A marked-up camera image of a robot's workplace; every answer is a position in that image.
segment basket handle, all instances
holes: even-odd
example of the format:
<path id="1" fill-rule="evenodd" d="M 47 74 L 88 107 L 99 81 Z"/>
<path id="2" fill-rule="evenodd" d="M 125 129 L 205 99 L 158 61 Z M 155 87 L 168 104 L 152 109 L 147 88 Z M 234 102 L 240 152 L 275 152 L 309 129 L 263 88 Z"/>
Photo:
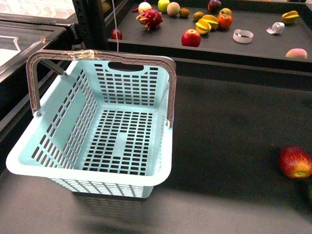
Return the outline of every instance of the basket handle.
<path id="1" fill-rule="evenodd" d="M 50 65 L 56 71 L 61 73 L 61 68 L 56 64 L 47 62 L 47 59 L 55 60 L 108 60 L 117 61 L 125 64 L 135 65 L 153 65 L 164 68 L 169 74 L 169 99 L 167 109 L 167 120 L 169 126 L 173 125 L 175 94 L 176 94 L 176 63 L 166 57 L 156 57 L 148 55 L 123 54 L 118 52 L 104 52 L 97 50 L 80 51 L 58 51 L 58 50 L 39 50 L 32 54 L 26 64 L 28 90 L 30 105 L 33 114 L 40 108 L 40 98 L 38 89 L 37 65 L 39 62 Z"/>

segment apple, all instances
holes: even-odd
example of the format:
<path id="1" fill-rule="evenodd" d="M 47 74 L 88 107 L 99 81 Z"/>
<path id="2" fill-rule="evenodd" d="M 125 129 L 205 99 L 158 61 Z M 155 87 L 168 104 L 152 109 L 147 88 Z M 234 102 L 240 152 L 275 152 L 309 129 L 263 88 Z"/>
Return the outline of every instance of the apple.
<path id="1" fill-rule="evenodd" d="M 220 12 L 219 12 L 219 15 L 221 14 L 225 14 L 225 15 L 228 15 L 228 16 L 232 16 L 232 11 L 229 9 L 229 8 L 223 8 Z"/>
<path id="2" fill-rule="evenodd" d="M 289 178 L 307 178 L 312 174 L 312 158 L 298 146 L 285 146 L 280 152 L 279 167 Z"/>
<path id="3" fill-rule="evenodd" d="M 208 3 L 208 11 L 213 12 L 221 8 L 221 2 L 219 0 L 210 0 Z"/>
<path id="4" fill-rule="evenodd" d="M 116 29 L 112 30 L 111 38 L 116 39 Z M 118 38 L 118 40 L 122 40 L 122 32 L 119 29 L 117 29 L 117 38 Z"/>
<path id="5" fill-rule="evenodd" d="M 183 46 L 198 47 L 201 42 L 201 36 L 198 31 L 191 28 L 186 30 L 181 38 L 181 43 Z"/>
<path id="6" fill-rule="evenodd" d="M 158 1 L 158 10 L 162 13 L 167 12 L 167 6 L 169 5 L 169 0 L 159 0 Z"/>

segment red apple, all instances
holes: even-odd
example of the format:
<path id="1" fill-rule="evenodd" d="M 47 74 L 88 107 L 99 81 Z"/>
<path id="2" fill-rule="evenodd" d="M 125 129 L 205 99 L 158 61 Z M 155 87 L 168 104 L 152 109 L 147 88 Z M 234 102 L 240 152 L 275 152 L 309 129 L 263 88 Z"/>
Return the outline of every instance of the red apple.
<path id="1" fill-rule="evenodd" d="M 111 38 L 116 39 L 116 30 L 115 29 L 113 29 L 111 32 Z M 118 40 L 122 39 L 122 32 L 119 29 L 117 29 L 117 38 L 118 38 Z"/>
<path id="2" fill-rule="evenodd" d="M 290 178 L 307 178 L 312 174 L 312 158 L 298 146 L 282 148 L 279 166 Z"/>
<path id="3" fill-rule="evenodd" d="M 198 47 L 201 42 L 201 36 L 195 29 L 186 30 L 181 38 L 181 43 L 183 46 Z"/>

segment shopping basket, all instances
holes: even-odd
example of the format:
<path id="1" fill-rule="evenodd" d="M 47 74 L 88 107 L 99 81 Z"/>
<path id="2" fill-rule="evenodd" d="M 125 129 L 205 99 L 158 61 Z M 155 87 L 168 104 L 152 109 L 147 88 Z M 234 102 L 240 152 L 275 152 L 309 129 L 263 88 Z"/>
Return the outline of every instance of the shopping basket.
<path id="1" fill-rule="evenodd" d="M 71 62 L 64 71 L 54 59 Z M 58 73 L 41 100 L 39 62 Z M 142 70 L 111 68 L 114 64 Z M 7 157 L 9 171 L 47 177 L 73 192 L 142 198 L 169 176 L 176 89 L 172 59 L 40 50 L 26 68 L 34 117 Z"/>

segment display shelf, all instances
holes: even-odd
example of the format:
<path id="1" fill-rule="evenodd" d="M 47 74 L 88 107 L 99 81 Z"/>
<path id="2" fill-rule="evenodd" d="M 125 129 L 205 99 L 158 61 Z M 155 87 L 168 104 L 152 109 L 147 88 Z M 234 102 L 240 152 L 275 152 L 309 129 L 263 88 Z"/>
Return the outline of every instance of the display shelf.
<path id="1" fill-rule="evenodd" d="M 136 20 L 138 13 L 132 10 L 138 6 L 136 0 L 125 0 L 123 9 L 117 13 L 117 25 L 123 33 L 119 41 L 119 51 L 164 55 L 183 59 L 197 59 L 289 71 L 312 72 L 312 11 L 309 4 L 292 2 L 267 2 L 247 0 L 224 0 L 222 6 L 233 11 L 233 24 L 228 30 L 216 30 L 202 35 L 199 47 L 181 45 L 185 30 L 195 29 L 193 13 L 207 10 L 206 1 L 180 1 L 181 7 L 189 7 L 191 14 L 187 19 L 170 17 L 163 14 L 160 28 L 146 31 L 144 25 Z M 150 1 L 157 9 L 157 1 Z M 291 10 L 298 11 L 300 18 L 293 25 L 286 25 L 280 35 L 271 35 L 266 29 L 281 21 L 282 14 Z M 107 25 L 107 31 L 115 27 L 114 21 Z M 249 30 L 254 34 L 249 44 L 233 40 L 235 29 Z M 108 39 L 110 50 L 117 49 L 116 40 Z M 293 48 L 304 48 L 307 59 L 286 58 Z"/>

